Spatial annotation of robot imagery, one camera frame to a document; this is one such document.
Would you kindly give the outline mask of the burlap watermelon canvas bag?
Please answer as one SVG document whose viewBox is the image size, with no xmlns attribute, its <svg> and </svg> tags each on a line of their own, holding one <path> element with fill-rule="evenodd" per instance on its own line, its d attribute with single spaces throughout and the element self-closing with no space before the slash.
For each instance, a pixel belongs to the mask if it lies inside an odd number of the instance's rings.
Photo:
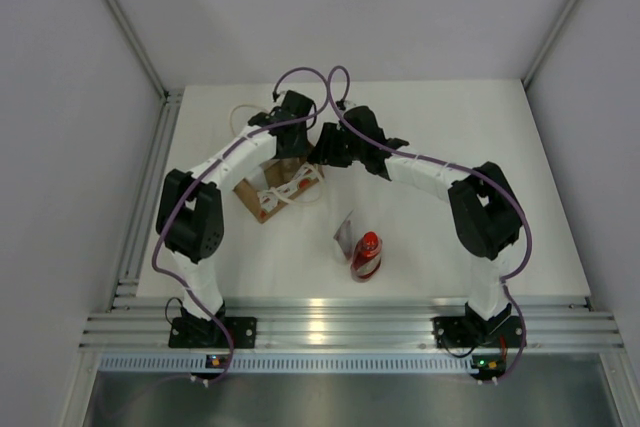
<svg viewBox="0 0 640 427">
<path fill-rule="evenodd" d="M 265 172 L 268 190 L 255 191 L 245 177 L 233 192 L 260 224 L 273 218 L 286 206 L 310 207 L 318 203 L 326 191 L 321 167 L 308 163 L 307 158 L 293 176 L 282 172 L 280 160 L 266 161 L 259 167 Z"/>
</svg>

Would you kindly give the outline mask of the clear plastic tube pack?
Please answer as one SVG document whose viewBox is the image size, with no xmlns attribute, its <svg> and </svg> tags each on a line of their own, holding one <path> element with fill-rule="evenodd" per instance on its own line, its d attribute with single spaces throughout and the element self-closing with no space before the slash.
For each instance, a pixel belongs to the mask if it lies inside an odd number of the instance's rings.
<svg viewBox="0 0 640 427">
<path fill-rule="evenodd" d="M 353 216 L 354 210 L 350 210 L 332 236 L 335 252 L 344 262 L 350 262 L 352 260 L 356 244 Z"/>
</svg>

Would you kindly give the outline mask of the red shampoo bottle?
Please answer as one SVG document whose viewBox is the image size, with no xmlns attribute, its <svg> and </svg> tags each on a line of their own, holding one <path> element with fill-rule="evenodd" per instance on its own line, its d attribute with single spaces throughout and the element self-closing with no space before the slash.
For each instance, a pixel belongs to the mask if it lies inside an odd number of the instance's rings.
<svg viewBox="0 0 640 427">
<path fill-rule="evenodd" d="M 381 238 L 373 231 L 366 232 L 356 243 L 350 272 L 357 282 L 366 282 L 379 270 L 382 262 Z"/>
</svg>

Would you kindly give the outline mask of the clear bottle grey cap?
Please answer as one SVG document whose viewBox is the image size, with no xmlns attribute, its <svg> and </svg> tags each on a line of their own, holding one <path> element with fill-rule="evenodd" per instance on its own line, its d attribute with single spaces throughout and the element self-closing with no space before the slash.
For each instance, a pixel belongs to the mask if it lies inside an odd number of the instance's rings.
<svg viewBox="0 0 640 427">
<path fill-rule="evenodd" d="M 280 160 L 282 172 L 289 176 L 293 176 L 305 162 L 305 156 L 290 157 Z"/>
</svg>

